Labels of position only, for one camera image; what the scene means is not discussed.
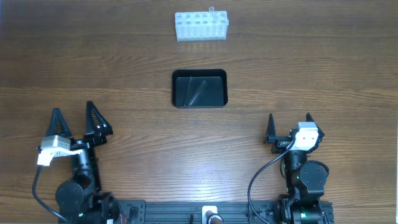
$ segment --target wooden table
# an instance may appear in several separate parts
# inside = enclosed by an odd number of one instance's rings
[[[155,201],[246,201],[252,175],[275,157],[263,145],[268,114],[286,135],[311,112],[326,136],[312,159],[329,165],[323,200],[338,223],[392,223],[396,215],[398,2],[23,1],[0,20],[0,217],[54,222],[32,196],[37,151],[59,107],[85,133],[85,102],[112,124],[96,148],[104,191]],[[177,43],[174,13],[227,10],[227,41]],[[179,68],[223,68],[229,102],[176,109]],[[70,178],[52,161],[38,184]],[[274,165],[252,197],[284,193]]]

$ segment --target wood grain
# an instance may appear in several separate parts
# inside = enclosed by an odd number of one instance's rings
[[[54,222],[33,199],[36,145],[59,107],[84,134],[93,100],[114,135],[96,149],[104,191],[147,201],[246,201],[271,160],[269,113],[287,134],[311,112],[326,136],[312,155],[331,170],[337,223],[392,223],[396,212],[397,1],[2,2],[0,217]],[[227,10],[224,42],[176,43],[174,13]],[[171,74],[222,68],[229,102],[179,110]],[[67,158],[40,176],[40,197],[70,178]],[[284,193],[272,166],[254,199]]]

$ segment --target brown wood surface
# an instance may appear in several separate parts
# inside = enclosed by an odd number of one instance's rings
[[[227,41],[177,43],[174,13],[227,10]],[[104,191],[155,201],[246,201],[250,178],[275,157],[268,114],[287,134],[311,112],[326,136],[312,155],[329,165],[323,200],[338,223],[396,215],[398,1],[3,0],[0,19],[0,217],[54,222],[33,199],[37,151],[59,107],[85,132],[93,100],[114,135],[96,149]],[[229,102],[179,110],[171,74],[223,68]],[[54,159],[38,192],[58,209],[70,177]],[[284,193],[277,166],[257,200]]]

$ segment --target wooden tabletop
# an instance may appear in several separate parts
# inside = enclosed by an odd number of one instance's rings
[[[286,135],[311,112],[326,136],[312,159],[330,176],[322,200],[338,223],[393,223],[396,215],[398,2],[2,2],[0,217],[54,222],[32,196],[37,145],[59,107],[74,136],[94,101],[113,126],[97,147],[103,191],[117,198],[245,202],[251,177],[275,157],[264,145],[269,113]],[[228,12],[226,41],[177,43],[174,13]],[[229,102],[172,105],[176,69],[222,68]],[[46,167],[39,196],[55,190],[68,158]],[[254,200],[285,192],[277,165]]]

